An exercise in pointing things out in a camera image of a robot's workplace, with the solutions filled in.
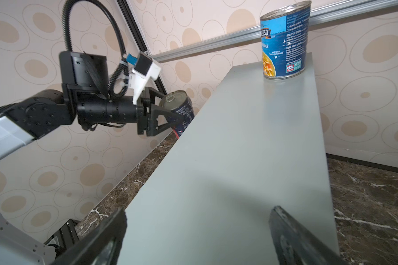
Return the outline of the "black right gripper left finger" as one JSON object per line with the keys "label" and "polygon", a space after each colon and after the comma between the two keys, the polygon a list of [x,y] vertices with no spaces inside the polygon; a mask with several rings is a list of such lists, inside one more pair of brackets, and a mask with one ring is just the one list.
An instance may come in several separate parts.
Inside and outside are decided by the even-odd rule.
{"label": "black right gripper left finger", "polygon": [[54,262],[54,265],[116,265],[127,229],[123,208],[118,208],[98,227]]}

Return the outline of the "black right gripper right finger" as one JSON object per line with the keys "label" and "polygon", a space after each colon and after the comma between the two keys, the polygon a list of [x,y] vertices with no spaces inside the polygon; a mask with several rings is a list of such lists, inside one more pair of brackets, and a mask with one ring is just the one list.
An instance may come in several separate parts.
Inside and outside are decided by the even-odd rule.
{"label": "black right gripper right finger", "polygon": [[270,213],[269,227],[281,265],[347,264],[279,205]]}

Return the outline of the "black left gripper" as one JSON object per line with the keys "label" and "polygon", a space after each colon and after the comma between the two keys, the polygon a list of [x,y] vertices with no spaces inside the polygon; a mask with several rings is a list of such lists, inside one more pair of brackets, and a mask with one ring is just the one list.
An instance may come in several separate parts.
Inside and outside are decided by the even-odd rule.
{"label": "black left gripper", "polygon": [[[155,89],[145,87],[137,99],[137,134],[152,137],[171,128],[175,131],[176,136],[181,136],[182,133],[176,127],[182,125],[184,116],[155,105],[156,95]],[[170,119],[170,121],[159,125],[159,116],[164,116]]]}

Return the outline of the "dark blue red soup can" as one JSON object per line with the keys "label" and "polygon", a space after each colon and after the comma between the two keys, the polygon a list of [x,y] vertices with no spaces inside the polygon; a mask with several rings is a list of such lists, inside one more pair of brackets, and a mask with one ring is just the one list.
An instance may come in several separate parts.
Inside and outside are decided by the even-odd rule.
{"label": "dark blue red soup can", "polygon": [[165,120],[168,123],[176,123],[172,126],[173,132],[177,138],[181,137],[195,117],[193,105],[188,94],[183,90],[171,92],[160,101],[159,106],[182,116],[182,121],[165,116]]}

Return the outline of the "blue progresso soup can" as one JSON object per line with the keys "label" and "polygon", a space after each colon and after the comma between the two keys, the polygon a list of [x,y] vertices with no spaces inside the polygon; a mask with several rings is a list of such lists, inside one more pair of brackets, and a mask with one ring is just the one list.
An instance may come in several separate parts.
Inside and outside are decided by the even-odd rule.
{"label": "blue progresso soup can", "polygon": [[306,50],[308,41],[309,13],[311,1],[302,1],[260,17],[262,26],[269,22],[271,17],[281,17],[288,14],[291,23],[297,23],[297,29],[282,32],[271,39],[261,39],[263,75],[271,80],[282,80],[294,77],[303,72],[306,64]]}

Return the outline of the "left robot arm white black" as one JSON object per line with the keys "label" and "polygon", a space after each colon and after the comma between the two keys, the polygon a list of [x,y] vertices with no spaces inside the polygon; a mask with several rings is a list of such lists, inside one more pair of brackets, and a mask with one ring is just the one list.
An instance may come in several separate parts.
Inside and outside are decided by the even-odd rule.
{"label": "left robot arm white black", "polygon": [[121,128],[135,123],[138,134],[147,136],[156,136],[184,121],[181,114],[156,105],[155,100],[164,95],[147,87],[147,82],[158,77],[160,67],[144,53],[128,55],[119,63],[123,86],[132,89],[133,96],[114,94],[108,88],[112,81],[104,56],[63,51],[59,59],[60,91],[46,89],[0,107],[0,160],[74,121],[85,131],[94,131],[98,125]]}

